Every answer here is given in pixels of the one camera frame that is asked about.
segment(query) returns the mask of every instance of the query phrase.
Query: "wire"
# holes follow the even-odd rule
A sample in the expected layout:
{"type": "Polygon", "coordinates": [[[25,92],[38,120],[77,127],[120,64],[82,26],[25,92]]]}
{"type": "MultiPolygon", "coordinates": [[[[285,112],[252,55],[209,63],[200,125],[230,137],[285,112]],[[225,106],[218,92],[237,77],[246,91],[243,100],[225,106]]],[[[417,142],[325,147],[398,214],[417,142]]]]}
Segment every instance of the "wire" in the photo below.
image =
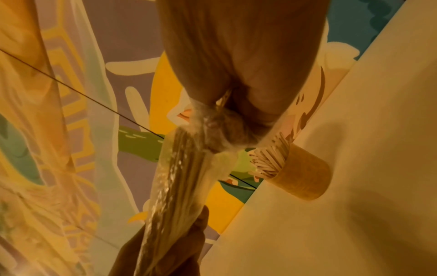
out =
{"type": "MultiPolygon", "coordinates": [[[[62,85],[64,85],[64,86],[68,87],[69,89],[71,89],[71,90],[73,90],[73,91],[79,93],[80,95],[86,97],[87,99],[92,100],[93,102],[97,103],[98,105],[100,105],[100,106],[102,106],[102,107],[104,107],[104,108],[106,108],[106,109],[108,109],[108,110],[110,110],[110,111],[112,111],[112,112],[118,114],[119,116],[121,116],[122,118],[128,120],[129,122],[131,122],[131,123],[133,123],[133,124],[136,124],[137,126],[139,126],[139,127],[143,128],[143,129],[149,131],[150,133],[153,133],[154,135],[160,137],[161,139],[164,139],[164,137],[162,137],[161,135],[159,135],[159,134],[157,134],[157,133],[151,131],[150,129],[148,129],[148,128],[146,128],[146,127],[140,125],[140,124],[138,124],[136,121],[134,121],[134,120],[132,120],[132,119],[126,117],[125,115],[123,115],[123,114],[121,114],[121,113],[119,113],[119,112],[117,112],[117,111],[111,109],[110,107],[108,107],[108,106],[106,106],[106,105],[100,103],[99,101],[97,101],[97,100],[91,98],[90,96],[87,96],[85,93],[78,91],[77,89],[75,89],[75,88],[69,86],[69,85],[66,84],[65,82],[62,82],[62,81],[58,80],[57,78],[51,76],[50,74],[47,74],[46,72],[43,72],[43,71],[39,70],[38,68],[33,67],[32,65],[28,64],[27,62],[22,61],[21,59],[17,58],[17,57],[14,56],[14,55],[11,55],[10,53],[6,52],[5,50],[3,50],[3,49],[1,49],[1,48],[0,48],[0,51],[2,51],[3,53],[7,54],[7,55],[10,56],[10,57],[12,57],[13,59],[18,60],[19,62],[21,62],[21,63],[23,63],[23,64],[29,66],[30,68],[32,68],[32,69],[34,69],[34,70],[36,70],[36,71],[42,73],[43,75],[49,77],[50,79],[52,79],[52,80],[54,80],[54,81],[56,81],[56,82],[58,82],[58,83],[60,83],[60,84],[62,84],[62,85]]],[[[244,181],[244,180],[242,180],[242,179],[236,177],[235,175],[233,175],[233,174],[229,174],[229,175],[230,175],[231,177],[233,177],[233,178],[235,178],[235,179],[237,179],[237,180],[239,180],[239,181],[241,181],[241,182],[243,182],[243,183],[245,183],[245,184],[247,184],[247,185],[249,185],[249,186],[251,186],[251,187],[253,187],[253,188],[256,189],[255,186],[253,186],[253,185],[249,184],[248,182],[246,182],[246,181],[244,181]]]]}

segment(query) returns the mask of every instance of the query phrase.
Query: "table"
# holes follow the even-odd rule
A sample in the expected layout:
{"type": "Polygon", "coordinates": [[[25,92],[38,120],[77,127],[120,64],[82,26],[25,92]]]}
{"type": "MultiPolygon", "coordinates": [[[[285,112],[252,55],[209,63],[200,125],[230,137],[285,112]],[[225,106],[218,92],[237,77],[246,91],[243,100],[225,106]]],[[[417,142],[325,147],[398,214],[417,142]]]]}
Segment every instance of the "table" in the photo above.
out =
{"type": "Polygon", "coordinates": [[[407,1],[295,141],[333,167],[328,191],[263,183],[203,276],[437,275],[436,17],[407,1]]]}

